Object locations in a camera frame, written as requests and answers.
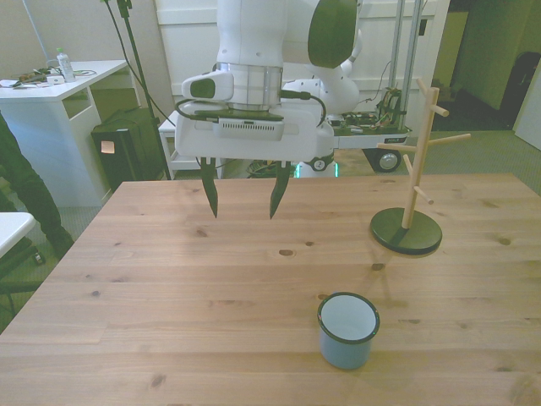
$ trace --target water bottle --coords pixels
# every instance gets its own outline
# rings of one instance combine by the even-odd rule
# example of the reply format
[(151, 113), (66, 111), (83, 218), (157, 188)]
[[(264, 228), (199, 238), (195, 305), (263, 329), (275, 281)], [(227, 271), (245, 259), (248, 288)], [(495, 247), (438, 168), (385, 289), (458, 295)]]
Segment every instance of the water bottle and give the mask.
[(74, 75), (74, 69), (71, 67), (71, 62), (69, 62), (68, 55), (63, 53), (62, 48), (57, 48), (58, 51), (58, 63), (60, 63), (60, 70), (62, 70), (62, 74), (64, 75), (64, 79), (66, 79), (66, 82), (75, 82), (75, 75)]

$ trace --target enamel mug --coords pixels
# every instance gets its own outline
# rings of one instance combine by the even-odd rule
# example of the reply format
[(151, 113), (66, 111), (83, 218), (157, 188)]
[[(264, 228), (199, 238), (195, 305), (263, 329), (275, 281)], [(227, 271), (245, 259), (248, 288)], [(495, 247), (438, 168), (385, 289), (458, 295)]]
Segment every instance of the enamel mug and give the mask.
[(320, 349), (332, 365), (354, 370), (369, 358), (372, 338), (380, 328), (380, 315), (366, 298), (337, 292), (318, 308)]

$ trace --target doorway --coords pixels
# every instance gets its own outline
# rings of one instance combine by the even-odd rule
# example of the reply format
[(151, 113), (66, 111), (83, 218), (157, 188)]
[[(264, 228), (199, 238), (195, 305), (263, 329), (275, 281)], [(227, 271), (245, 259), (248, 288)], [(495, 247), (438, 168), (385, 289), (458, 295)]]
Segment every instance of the doorway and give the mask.
[(433, 82), (451, 114), (434, 118), (433, 130), (512, 129), (537, 66), (524, 55), (541, 52), (540, 25), (538, 0), (451, 0)]

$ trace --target black round base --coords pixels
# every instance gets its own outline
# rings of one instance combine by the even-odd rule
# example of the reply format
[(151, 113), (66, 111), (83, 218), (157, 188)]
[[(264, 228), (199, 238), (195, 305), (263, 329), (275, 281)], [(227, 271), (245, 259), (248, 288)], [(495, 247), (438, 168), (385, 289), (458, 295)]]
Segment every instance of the black round base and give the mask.
[(370, 223), (375, 239), (384, 247), (407, 255), (425, 255), (438, 249), (443, 238), (437, 222), (423, 213), (413, 213), (412, 226), (402, 228), (404, 209), (394, 207), (377, 213)]

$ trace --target wooden table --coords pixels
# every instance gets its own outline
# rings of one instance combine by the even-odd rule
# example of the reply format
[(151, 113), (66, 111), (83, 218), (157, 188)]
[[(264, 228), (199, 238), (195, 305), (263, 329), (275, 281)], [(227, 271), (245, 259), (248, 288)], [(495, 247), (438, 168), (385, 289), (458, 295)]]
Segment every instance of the wooden table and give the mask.
[[(407, 177), (123, 184), (0, 336), (1, 405), (541, 403), (541, 198), (511, 175), (426, 176), (443, 243), (369, 235)], [(372, 300), (368, 363), (319, 353), (335, 291)]]

